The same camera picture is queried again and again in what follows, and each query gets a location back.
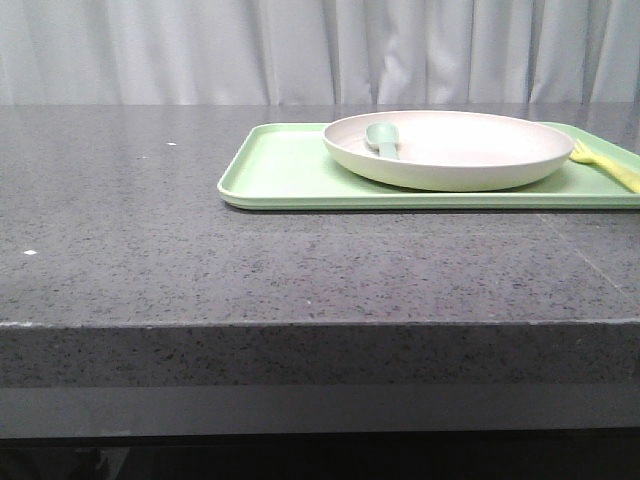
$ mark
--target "tray rim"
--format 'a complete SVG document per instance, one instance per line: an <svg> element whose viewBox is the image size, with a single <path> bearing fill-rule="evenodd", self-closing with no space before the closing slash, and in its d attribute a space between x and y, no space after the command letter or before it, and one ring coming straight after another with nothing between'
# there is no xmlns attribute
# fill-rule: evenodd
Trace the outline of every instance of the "tray rim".
<svg viewBox="0 0 640 480"><path fill-rule="evenodd" d="M560 126L581 138L589 141L606 143L609 147L619 150L626 155L638 156L612 142L600 138L574 125L539 121L551 127ZM242 153L256 141L258 134L281 131L318 132L329 125L328 122L276 122L259 124L251 128L232 161L227 165L220 177L217 188L222 199L231 206L249 210L435 210L435 209L633 209L640 208L640 194L598 194L598 193L536 193L536 192L398 192L380 195L362 196L252 196L233 192L226 184L238 174ZM480 199L476 205L469 206L469 199Z"/></svg>

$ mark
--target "white speck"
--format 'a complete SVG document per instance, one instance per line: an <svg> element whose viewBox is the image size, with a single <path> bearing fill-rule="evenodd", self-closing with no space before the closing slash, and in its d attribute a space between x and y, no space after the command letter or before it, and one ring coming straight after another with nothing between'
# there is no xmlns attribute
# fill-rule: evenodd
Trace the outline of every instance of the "white speck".
<svg viewBox="0 0 640 480"><path fill-rule="evenodd" d="M0 322L0 327L33 327L33 322Z"/></svg>

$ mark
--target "countertop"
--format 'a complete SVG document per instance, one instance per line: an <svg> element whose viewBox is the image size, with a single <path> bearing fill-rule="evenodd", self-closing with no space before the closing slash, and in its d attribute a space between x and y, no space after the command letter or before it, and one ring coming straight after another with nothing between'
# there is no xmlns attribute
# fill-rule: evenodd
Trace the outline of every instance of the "countertop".
<svg viewBox="0 0 640 480"><path fill-rule="evenodd" d="M16 402L100 389L589 385L628 387L637 405L637 210L250 212L220 198L252 127L376 108L568 123L640 152L638 104L0 107L4 435L56 435L6 420ZM640 422L625 408L623 426ZM117 434L94 430L58 434Z"/></svg>

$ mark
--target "spoon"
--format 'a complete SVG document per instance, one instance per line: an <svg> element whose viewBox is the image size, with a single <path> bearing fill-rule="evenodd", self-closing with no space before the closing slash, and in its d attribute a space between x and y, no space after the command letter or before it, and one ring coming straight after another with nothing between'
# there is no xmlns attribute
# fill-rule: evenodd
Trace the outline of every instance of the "spoon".
<svg viewBox="0 0 640 480"><path fill-rule="evenodd" d="M389 122L372 123L367 127L366 139L369 146L378 151L381 157L398 158L396 145L400 134L398 127Z"/></svg>

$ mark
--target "green tray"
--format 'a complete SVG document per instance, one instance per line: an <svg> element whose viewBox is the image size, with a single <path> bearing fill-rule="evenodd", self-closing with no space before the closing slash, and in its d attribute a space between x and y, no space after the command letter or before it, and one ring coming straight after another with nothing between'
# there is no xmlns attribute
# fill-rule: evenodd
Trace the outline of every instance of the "green tray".
<svg viewBox="0 0 640 480"><path fill-rule="evenodd" d="M629 167L640 157L571 125L548 123ZM351 173L322 141L325 123L255 127L218 182L222 198L252 210L429 208L637 208L634 194L595 167L567 162L552 175L495 192L441 193L394 187Z"/></svg>

